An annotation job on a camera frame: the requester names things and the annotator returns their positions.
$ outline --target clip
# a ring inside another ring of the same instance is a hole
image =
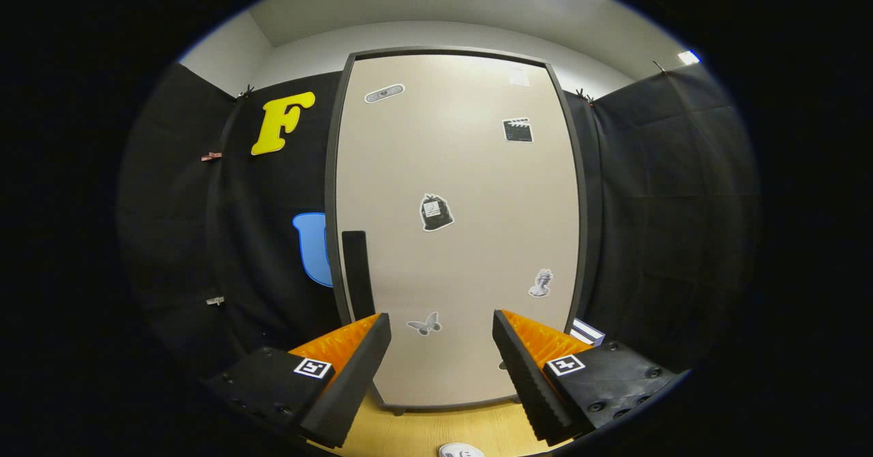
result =
[[[657,65],[658,68],[661,69],[661,74],[667,75],[667,71],[664,69],[664,66],[661,66],[660,63],[656,62],[654,59],[652,60],[652,63],[654,63],[655,65]]]

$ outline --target white object on floor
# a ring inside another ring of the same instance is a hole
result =
[[[439,448],[439,457],[486,457],[486,455],[473,445],[447,443]]]

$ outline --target wooden floor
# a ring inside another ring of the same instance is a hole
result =
[[[486,457],[519,457],[545,452],[569,441],[554,447],[537,441],[521,404],[511,401],[476,409],[411,411],[395,416],[380,409],[368,393],[346,443],[329,450],[344,457],[436,457],[442,445],[453,442],[473,445]]]

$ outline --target ceiling light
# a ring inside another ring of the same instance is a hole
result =
[[[698,63],[700,61],[700,59],[692,52],[679,53],[679,59],[686,65],[691,65],[692,63]]]

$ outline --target blue letter u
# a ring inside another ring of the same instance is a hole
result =
[[[302,213],[291,222],[300,236],[300,258],[303,270],[316,283],[333,286],[330,264],[327,262],[327,229],[325,214]]]

